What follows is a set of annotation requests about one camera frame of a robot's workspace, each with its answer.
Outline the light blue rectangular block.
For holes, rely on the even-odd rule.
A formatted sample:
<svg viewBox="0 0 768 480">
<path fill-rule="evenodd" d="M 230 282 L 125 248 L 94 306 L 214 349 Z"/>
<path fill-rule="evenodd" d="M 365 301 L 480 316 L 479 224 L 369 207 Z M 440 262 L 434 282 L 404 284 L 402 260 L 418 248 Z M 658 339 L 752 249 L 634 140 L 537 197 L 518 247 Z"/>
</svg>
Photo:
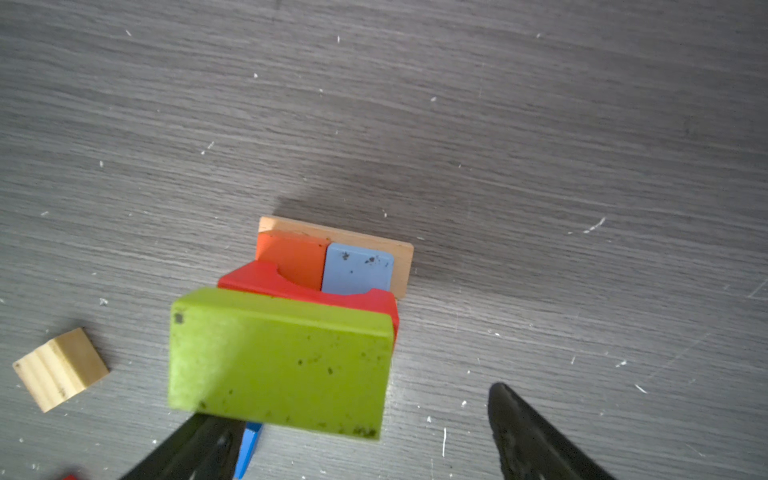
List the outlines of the light blue rectangular block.
<svg viewBox="0 0 768 480">
<path fill-rule="evenodd" d="M 326 251 L 321 291 L 337 295 L 389 291 L 394 269 L 390 253 L 331 243 Z"/>
</svg>

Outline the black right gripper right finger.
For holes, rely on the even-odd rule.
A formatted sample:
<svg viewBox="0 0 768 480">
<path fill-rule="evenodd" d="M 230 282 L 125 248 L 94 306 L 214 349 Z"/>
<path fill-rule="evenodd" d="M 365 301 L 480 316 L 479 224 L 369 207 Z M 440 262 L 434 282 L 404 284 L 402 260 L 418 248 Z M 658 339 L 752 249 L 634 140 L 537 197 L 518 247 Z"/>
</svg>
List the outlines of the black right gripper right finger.
<svg viewBox="0 0 768 480">
<path fill-rule="evenodd" d="M 614 479 L 508 385 L 490 387 L 487 407 L 504 479 Z"/>
</svg>

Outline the natural wood bar block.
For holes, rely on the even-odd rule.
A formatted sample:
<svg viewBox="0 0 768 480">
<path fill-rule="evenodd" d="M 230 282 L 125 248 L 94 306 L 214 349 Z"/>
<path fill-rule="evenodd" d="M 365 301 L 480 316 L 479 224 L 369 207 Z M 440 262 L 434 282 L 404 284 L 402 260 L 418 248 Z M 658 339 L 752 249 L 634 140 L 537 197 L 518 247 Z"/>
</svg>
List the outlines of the natural wood bar block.
<svg viewBox="0 0 768 480">
<path fill-rule="evenodd" d="M 394 257 L 390 291 L 397 300 L 402 300 L 406 296 L 414 254 L 414 246 L 411 243 L 289 218 L 262 216 L 259 220 L 258 232 L 267 231 L 291 232 L 390 253 Z"/>
</svg>

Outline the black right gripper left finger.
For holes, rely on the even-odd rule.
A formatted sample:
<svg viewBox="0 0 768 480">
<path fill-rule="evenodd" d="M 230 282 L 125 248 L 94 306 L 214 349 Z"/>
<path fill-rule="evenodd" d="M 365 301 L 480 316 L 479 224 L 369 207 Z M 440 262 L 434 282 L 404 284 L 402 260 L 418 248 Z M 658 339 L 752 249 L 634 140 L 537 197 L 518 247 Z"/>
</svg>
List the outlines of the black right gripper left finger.
<svg viewBox="0 0 768 480">
<path fill-rule="evenodd" d="M 245 426 L 196 413 L 122 479 L 233 479 Z"/>
</svg>

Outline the red arch wood block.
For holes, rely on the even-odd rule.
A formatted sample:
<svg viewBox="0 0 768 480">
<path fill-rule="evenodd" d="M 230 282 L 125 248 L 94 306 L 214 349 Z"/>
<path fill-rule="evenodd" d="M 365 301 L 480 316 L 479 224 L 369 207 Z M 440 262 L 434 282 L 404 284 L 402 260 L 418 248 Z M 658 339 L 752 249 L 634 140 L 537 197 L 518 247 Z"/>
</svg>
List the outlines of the red arch wood block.
<svg viewBox="0 0 768 480">
<path fill-rule="evenodd" d="M 298 285 L 279 273 L 276 264 L 255 260 L 222 276 L 218 288 L 255 293 L 297 301 L 364 310 L 386 314 L 391 318 L 394 338 L 397 338 L 400 318 L 393 293 L 370 289 L 365 293 L 340 295 Z"/>
</svg>

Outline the orange rectangular wood block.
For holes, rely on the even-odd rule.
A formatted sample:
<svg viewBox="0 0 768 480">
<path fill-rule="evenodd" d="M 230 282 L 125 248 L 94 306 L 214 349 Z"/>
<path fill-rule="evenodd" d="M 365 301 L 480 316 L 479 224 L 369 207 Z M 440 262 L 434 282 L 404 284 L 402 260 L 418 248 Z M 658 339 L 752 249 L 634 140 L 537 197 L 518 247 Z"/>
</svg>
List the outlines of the orange rectangular wood block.
<svg viewBox="0 0 768 480">
<path fill-rule="evenodd" d="M 304 234 L 270 230 L 257 237 L 255 259 L 275 264 L 287 280 L 320 291 L 330 241 Z"/>
</svg>

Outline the dark blue cube block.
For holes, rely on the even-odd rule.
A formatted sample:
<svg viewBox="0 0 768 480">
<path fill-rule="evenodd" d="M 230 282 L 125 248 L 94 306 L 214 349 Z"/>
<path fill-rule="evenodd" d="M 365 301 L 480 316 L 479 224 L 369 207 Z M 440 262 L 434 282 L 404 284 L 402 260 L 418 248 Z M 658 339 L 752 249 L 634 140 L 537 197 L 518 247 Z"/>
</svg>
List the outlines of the dark blue cube block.
<svg viewBox="0 0 768 480">
<path fill-rule="evenodd" d="M 237 480 L 240 480 L 244 477 L 250 465 L 256 446 L 260 439 L 262 427 L 263 425 L 261 423 L 252 422 L 248 422 L 245 426 L 234 473 L 234 478 Z"/>
</svg>

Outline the green wood block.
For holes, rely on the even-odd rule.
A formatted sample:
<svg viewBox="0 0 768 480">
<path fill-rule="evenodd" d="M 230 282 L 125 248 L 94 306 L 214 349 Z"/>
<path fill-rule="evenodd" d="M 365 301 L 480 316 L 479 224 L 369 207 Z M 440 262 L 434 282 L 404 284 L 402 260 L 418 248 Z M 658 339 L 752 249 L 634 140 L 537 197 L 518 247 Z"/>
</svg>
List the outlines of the green wood block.
<svg viewBox="0 0 768 480">
<path fill-rule="evenodd" d="M 394 343 L 384 313 L 200 288 L 170 309 L 168 404 L 377 439 Z"/>
</svg>

